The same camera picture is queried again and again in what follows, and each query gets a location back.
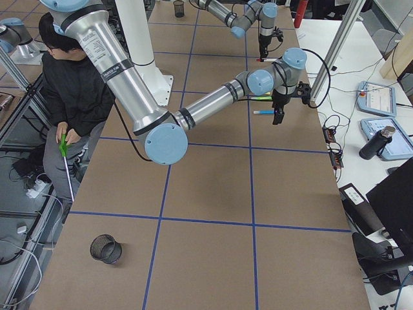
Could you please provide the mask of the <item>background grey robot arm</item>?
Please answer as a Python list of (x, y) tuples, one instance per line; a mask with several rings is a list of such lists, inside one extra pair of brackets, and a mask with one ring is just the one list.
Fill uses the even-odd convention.
[(33, 37), (26, 26), (16, 17), (1, 20), (1, 48), (6, 53), (17, 49), (24, 59), (33, 57)]

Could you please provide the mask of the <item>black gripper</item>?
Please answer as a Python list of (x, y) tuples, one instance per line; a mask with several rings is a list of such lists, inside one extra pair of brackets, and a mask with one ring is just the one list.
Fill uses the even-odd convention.
[[(268, 48), (273, 38), (276, 38), (279, 44), (275, 48)], [(268, 55), (269, 52), (273, 52), (277, 50), (283, 44), (283, 41), (284, 41), (283, 31), (278, 27), (275, 27), (275, 29), (273, 29), (271, 34), (259, 34), (258, 35), (259, 53), (261, 55)]]
[(272, 107), (274, 108), (274, 119), (272, 124), (279, 125), (282, 123), (285, 116), (284, 106), (290, 102), (292, 98), (301, 98), (302, 104), (310, 105), (311, 87), (308, 83), (302, 81), (295, 87), (293, 93), (282, 94), (274, 89), (272, 91)]

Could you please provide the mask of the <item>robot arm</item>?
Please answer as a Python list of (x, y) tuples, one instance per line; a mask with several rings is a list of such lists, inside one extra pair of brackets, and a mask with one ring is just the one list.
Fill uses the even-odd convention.
[(186, 153), (186, 132), (198, 123), (253, 94), (275, 91), (291, 98), (305, 69), (306, 53), (287, 49), (269, 67), (242, 72), (195, 103), (175, 113), (157, 104), (137, 67), (129, 60), (108, 25), (108, 12), (100, 1), (43, 1), (55, 21), (58, 34), (76, 39), (103, 81), (129, 113), (133, 131), (155, 163), (171, 165)]
[(232, 35), (238, 39), (244, 37), (257, 21), (260, 61), (264, 61), (269, 52), (283, 44), (283, 31), (276, 26), (278, 6), (275, 1), (234, 1), (231, 9), (215, 0), (194, 1), (192, 5), (210, 12), (229, 27)]

